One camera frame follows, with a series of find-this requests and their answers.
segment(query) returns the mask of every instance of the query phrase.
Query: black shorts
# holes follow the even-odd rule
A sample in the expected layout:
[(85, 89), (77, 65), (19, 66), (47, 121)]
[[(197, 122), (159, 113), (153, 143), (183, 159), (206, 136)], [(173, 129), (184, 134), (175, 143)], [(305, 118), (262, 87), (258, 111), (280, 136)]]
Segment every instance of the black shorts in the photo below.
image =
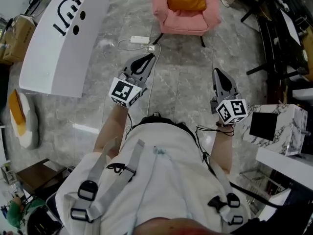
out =
[(195, 143), (197, 144), (195, 135), (191, 132), (191, 130), (189, 130), (189, 128), (186, 126), (185, 123), (174, 123), (173, 121), (171, 121), (168, 118), (149, 116), (149, 117), (144, 117), (139, 124), (133, 126), (133, 129), (135, 127), (137, 127), (141, 124), (145, 124), (145, 123), (167, 123), (167, 124), (174, 125), (180, 129), (184, 130), (185, 132), (188, 132), (191, 135), (191, 137), (194, 139)]

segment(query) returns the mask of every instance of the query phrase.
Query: black screen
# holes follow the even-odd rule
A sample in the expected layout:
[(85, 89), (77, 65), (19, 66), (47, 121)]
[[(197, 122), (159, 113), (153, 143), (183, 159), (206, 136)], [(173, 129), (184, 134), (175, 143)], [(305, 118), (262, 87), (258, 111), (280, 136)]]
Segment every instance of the black screen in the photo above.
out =
[(277, 115), (276, 113), (254, 112), (252, 114), (250, 135), (273, 141)]

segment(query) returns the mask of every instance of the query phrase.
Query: pink armchair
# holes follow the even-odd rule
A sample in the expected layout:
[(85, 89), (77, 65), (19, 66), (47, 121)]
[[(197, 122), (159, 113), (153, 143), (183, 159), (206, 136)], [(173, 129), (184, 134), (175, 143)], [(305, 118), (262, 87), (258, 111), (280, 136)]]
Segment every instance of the pink armchair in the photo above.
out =
[(201, 44), (205, 47), (202, 35), (217, 26), (221, 20), (219, 15), (219, 0), (205, 0), (204, 11), (170, 10), (167, 0), (152, 0), (153, 14), (160, 22), (161, 34), (153, 42), (155, 45), (164, 33), (200, 36)]

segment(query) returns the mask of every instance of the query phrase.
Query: tile floor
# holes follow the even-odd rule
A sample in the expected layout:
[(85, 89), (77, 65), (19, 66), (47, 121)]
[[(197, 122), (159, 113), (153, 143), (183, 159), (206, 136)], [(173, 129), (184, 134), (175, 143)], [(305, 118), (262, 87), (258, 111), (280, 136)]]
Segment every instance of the tile floor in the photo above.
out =
[[(20, 147), (10, 124), (9, 110), (2, 114), (9, 158), (16, 171), (44, 158), (63, 165), (76, 165), (92, 151), (97, 133), (113, 107), (108, 95), (112, 79), (125, 61), (139, 51), (117, 48), (119, 40), (132, 35), (150, 36), (160, 33), (152, 15), (151, 0), (110, 0), (107, 17), (99, 32), (90, 58), (82, 98), (62, 97), (25, 91), (19, 88), (22, 64), (11, 68), (8, 92), (14, 88), (33, 98), (39, 118), (40, 146), (35, 150)], [(263, 63), (262, 41), (254, 16), (245, 23), (240, 18), (248, 7), (236, 1), (230, 8), (220, 4), (222, 23), (204, 35), (206, 48), (196, 36), (164, 35), (159, 41), (162, 52), (156, 65), (149, 114), (158, 111), (164, 117), (186, 122), (195, 131), (197, 124), (214, 127), (217, 116), (211, 115), (212, 69), (224, 69), (237, 82), (248, 104), (266, 103), (266, 74), (251, 76), (246, 71)], [(122, 42), (121, 47), (137, 46)], [(153, 76), (147, 81), (151, 88)], [(130, 109), (135, 123), (147, 115), (149, 90)], [(238, 124), (233, 141), (232, 174), (258, 166), (257, 147), (240, 139)], [(201, 135), (208, 150), (214, 133)]]

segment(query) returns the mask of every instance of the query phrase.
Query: black hole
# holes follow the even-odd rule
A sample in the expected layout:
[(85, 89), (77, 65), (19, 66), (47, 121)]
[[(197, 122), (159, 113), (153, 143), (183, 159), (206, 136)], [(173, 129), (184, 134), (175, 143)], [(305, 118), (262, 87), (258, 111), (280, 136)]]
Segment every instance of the black hole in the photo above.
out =
[(81, 19), (81, 20), (84, 20), (85, 17), (86, 17), (86, 13), (85, 13), (84, 11), (82, 11), (82, 12), (80, 13), (80, 19)]
[(75, 25), (74, 28), (73, 28), (74, 35), (77, 35), (78, 32), (79, 32), (79, 27), (78, 27), (78, 25)]

